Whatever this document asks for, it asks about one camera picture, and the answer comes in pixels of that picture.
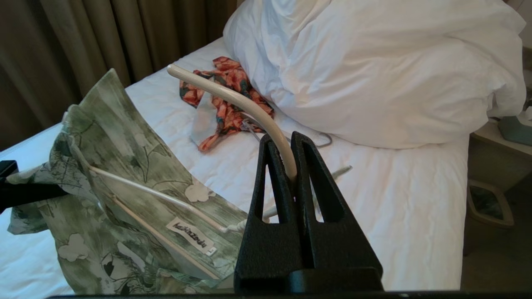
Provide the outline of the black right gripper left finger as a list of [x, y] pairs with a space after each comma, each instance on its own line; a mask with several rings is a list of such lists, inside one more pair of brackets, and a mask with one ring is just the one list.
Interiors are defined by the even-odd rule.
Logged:
[[[299, 270], [305, 266], [305, 217], [310, 207], [310, 184], [304, 153], [298, 149], [307, 136], [291, 135], [291, 154], [297, 174], [290, 179], [281, 152], [266, 135], [259, 144], [249, 215], [235, 266], [236, 270]], [[266, 177], [269, 176], [279, 223], [264, 221]]]

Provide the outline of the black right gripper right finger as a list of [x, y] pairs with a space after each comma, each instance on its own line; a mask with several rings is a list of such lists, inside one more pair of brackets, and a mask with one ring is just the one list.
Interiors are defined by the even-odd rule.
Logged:
[[313, 268], [381, 268], [317, 146], [296, 131], [291, 150], [298, 168], [295, 205], [304, 263]]

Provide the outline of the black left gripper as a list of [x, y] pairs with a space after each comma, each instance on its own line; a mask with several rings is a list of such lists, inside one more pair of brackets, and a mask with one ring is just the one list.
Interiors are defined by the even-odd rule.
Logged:
[[18, 173], [19, 168], [15, 160], [0, 161], [0, 212], [8, 208], [22, 206], [28, 203], [43, 201], [65, 196], [68, 193], [58, 185], [48, 184], [4, 184], [12, 174]]

